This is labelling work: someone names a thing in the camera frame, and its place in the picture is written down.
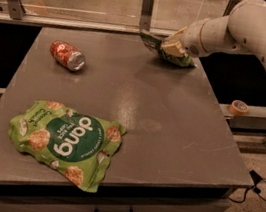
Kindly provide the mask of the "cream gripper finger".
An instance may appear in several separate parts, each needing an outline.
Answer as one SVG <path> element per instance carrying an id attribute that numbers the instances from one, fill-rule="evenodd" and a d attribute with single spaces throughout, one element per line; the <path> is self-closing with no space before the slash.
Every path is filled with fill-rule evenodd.
<path id="1" fill-rule="evenodd" d="M 170 54 L 170 56 L 175 56 L 176 58 L 179 57 L 186 57 L 187 51 L 184 49 L 181 43 L 163 43 L 161 48 L 166 54 Z"/>

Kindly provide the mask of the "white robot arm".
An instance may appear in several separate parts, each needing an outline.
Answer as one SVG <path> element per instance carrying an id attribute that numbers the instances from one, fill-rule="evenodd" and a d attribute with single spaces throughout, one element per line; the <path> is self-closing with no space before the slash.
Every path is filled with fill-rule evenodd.
<path id="1" fill-rule="evenodd" d="M 240 1 L 228 15 L 196 20 L 170 36 L 178 56 L 254 55 L 266 72 L 266 1 Z"/>

